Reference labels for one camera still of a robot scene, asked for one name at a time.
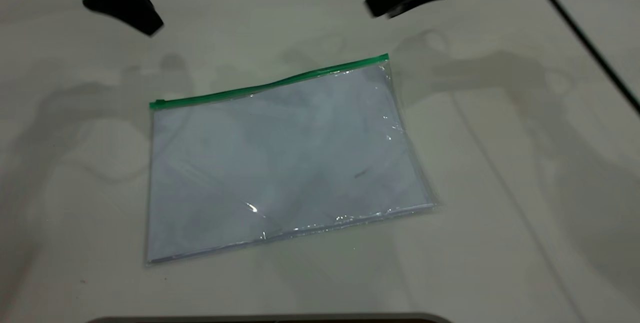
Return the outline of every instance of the plastic bag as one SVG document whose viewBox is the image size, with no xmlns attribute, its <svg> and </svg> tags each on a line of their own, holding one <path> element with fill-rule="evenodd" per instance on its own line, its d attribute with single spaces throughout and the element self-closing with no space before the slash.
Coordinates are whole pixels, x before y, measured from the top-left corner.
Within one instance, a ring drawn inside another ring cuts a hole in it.
<svg viewBox="0 0 640 323">
<path fill-rule="evenodd" d="M 435 204 L 387 54 L 150 108 L 150 264 Z"/>
</svg>

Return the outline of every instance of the plastic sheet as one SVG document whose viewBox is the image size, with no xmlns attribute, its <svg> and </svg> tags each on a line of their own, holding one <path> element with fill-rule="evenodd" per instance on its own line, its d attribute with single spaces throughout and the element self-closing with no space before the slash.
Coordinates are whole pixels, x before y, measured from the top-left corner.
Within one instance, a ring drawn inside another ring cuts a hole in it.
<svg viewBox="0 0 640 323">
<path fill-rule="evenodd" d="M 150 106 L 150 264 L 435 204 L 386 54 Z"/>
</svg>

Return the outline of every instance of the green zipper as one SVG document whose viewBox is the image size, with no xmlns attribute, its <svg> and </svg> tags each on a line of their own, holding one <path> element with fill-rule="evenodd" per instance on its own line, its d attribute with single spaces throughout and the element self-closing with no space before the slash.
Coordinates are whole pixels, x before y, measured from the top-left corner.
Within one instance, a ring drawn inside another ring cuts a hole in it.
<svg viewBox="0 0 640 323">
<path fill-rule="evenodd" d="M 233 90 L 227 90 L 224 92 L 212 93 L 207 95 L 199 95 L 197 97 L 172 99 L 172 100 L 158 99 L 154 102 L 150 102 L 149 108 L 153 109 L 154 111 L 157 111 L 160 109 L 185 107 L 190 105 L 208 104 L 211 102 L 230 100 L 232 98 L 253 95 L 254 93 L 262 92 L 267 89 L 286 86 L 288 84 L 298 83 L 304 80 L 315 79 L 317 77 L 322 77 L 324 75 L 331 75 L 333 73 L 338 73 L 340 71 L 357 70 L 358 68 L 370 66 L 370 65 L 381 63 L 388 60 L 389 60 L 389 54 L 386 53 L 379 56 L 374 56 L 372 58 L 334 65 L 333 67 L 311 70 L 311 72 L 293 75 L 293 77 L 281 79 L 273 83 L 262 84 L 257 86 L 247 86 L 246 88 L 238 88 Z"/>
</svg>

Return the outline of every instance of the table surface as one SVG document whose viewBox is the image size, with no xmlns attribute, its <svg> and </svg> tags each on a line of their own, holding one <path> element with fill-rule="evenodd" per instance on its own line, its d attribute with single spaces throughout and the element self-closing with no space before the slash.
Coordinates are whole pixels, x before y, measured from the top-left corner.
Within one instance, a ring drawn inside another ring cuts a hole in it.
<svg viewBox="0 0 640 323">
<path fill-rule="evenodd" d="M 640 122 L 546 0 L 0 0 L 0 320 L 640 321 Z M 639 0 L 562 0 L 640 93 Z M 441 209 L 146 267 L 148 102 L 389 52 Z"/>
</svg>

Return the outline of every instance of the black cable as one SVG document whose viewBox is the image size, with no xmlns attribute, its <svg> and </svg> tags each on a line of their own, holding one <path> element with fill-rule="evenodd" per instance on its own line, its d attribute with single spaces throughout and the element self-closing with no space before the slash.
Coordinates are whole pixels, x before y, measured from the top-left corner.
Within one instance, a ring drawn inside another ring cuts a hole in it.
<svg viewBox="0 0 640 323">
<path fill-rule="evenodd" d="M 608 61 L 602 56 L 602 54 L 598 51 L 594 43 L 589 39 L 589 37 L 583 32 L 583 30 L 578 26 L 578 23 L 569 15 L 567 10 L 562 4 L 560 4 L 559 0 L 548 0 L 551 3 L 551 6 L 560 14 L 560 17 L 564 20 L 564 22 L 569 26 L 573 34 L 575 34 L 576 38 L 582 43 L 582 45 L 589 52 L 591 57 L 596 61 L 602 71 L 606 74 L 608 79 L 614 84 L 615 88 L 622 94 L 624 99 L 633 107 L 635 113 L 640 116 L 640 102 L 636 96 L 631 92 L 631 90 L 627 87 L 627 85 L 622 81 L 622 79 L 618 76 L 618 73 L 611 67 Z"/>
</svg>

